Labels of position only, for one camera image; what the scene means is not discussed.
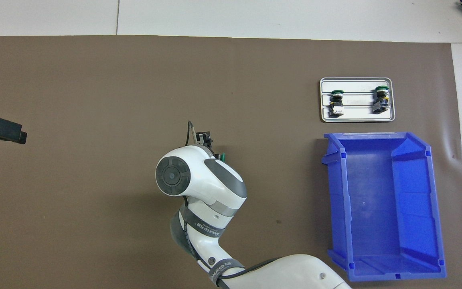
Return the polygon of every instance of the black cable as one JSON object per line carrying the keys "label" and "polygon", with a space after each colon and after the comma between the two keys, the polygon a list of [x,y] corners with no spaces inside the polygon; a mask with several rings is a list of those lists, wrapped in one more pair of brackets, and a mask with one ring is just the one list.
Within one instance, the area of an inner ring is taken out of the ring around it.
{"label": "black cable", "polygon": [[186,131],[186,141],[185,141],[185,146],[188,145],[188,139],[190,139],[190,129],[193,128],[194,125],[192,124],[191,121],[188,121],[188,129]]}
{"label": "black cable", "polygon": [[250,268],[247,268],[244,271],[240,271],[240,272],[238,272],[236,274],[227,275],[227,276],[221,276],[220,279],[231,279],[231,278],[241,276],[241,275],[243,275],[245,273],[248,273],[250,271],[254,271],[254,270],[258,269],[258,268],[261,268],[261,267],[267,265],[268,263],[272,263],[272,262],[276,261],[277,259],[279,259],[279,258],[272,258],[270,260],[263,261],[263,262],[261,262],[259,264],[256,264],[256,265],[254,265],[254,266],[252,266]]}
{"label": "black cable", "polygon": [[189,248],[193,258],[196,259],[197,261],[200,261],[201,263],[203,263],[203,265],[206,266],[206,268],[211,269],[211,267],[201,258],[201,256],[197,252],[197,250],[194,248],[194,245],[192,245],[192,243],[190,242],[190,238],[188,237],[188,231],[186,230],[186,227],[187,227],[187,222],[184,222],[183,223],[183,228],[185,230],[185,238],[186,238],[186,241],[188,243],[188,248]]}

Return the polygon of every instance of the brown table surface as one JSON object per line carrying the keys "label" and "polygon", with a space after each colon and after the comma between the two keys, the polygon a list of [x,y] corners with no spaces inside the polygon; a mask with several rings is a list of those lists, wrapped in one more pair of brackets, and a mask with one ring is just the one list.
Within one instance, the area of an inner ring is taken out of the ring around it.
{"label": "brown table surface", "polygon": [[[389,77],[396,120],[323,123],[322,77]],[[213,288],[170,238],[182,203],[154,169],[210,130],[249,198],[221,245],[247,267],[311,254],[332,264],[323,133],[412,131],[431,144],[448,278],[350,283],[462,288],[462,152],[451,48],[193,37],[0,37],[1,288]]]}

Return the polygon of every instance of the cable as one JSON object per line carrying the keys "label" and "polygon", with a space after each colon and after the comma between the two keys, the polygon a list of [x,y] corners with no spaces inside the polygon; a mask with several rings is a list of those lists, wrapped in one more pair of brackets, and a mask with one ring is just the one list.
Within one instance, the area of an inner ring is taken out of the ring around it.
{"label": "cable", "polygon": [[185,146],[188,145],[188,139],[190,139],[190,129],[194,128],[194,125],[192,124],[191,121],[188,121],[188,129],[186,131],[186,141],[185,141]]}
{"label": "cable", "polygon": [[183,196],[183,199],[185,200],[185,207],[188,208],[188,197],[187,197],[187,196]]}
{"label": "cable", "polygon": [[259,269],[259,268],[261,268],[261,267],[267,265],[268,263],[272,263],[272,262],[276,261],[277,259],[279,259],[279,258],[272,258],[272,259],[270,259],[270,260],[263,261],[263,262],[261,262],[261,263],[259,263],[259,264],[256,264],[256,265],[254,265],[254,266],[252,266],[252,267],[250,267],[250,268],[247,268],[247,269],[245,269],[244,271],[240,271],[240,272],[238,272],[238,273],[236,273],[236,274],[227,275],[227,276],[221,276],[220,279],[231,279],[231,278],[235,278],[235,277],[241,276],[241,275],[243,275],[243,274],[245,274],[245,273],[247,273],[247,272],[250,272],[250,271],[254,271],[254,270],[256,270],[256,269]]}

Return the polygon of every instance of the white floor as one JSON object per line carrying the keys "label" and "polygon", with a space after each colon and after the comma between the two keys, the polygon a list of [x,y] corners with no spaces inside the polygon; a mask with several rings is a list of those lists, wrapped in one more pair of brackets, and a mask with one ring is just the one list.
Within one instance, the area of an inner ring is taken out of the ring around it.
{"label": "white floor", "polygon": [[0,0],[0,35],[189,35],[453,43],[462,131],[462,12],[457,3]]}

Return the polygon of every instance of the blue storage bin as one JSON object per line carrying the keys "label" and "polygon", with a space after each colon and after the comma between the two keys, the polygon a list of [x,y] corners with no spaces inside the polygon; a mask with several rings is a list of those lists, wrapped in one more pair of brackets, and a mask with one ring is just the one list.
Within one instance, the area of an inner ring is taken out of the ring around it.
{"label": "blue storage bin", "polygon": [[324,137],[328,254],[349,280],[446,277],[431,147],[410,132]]}

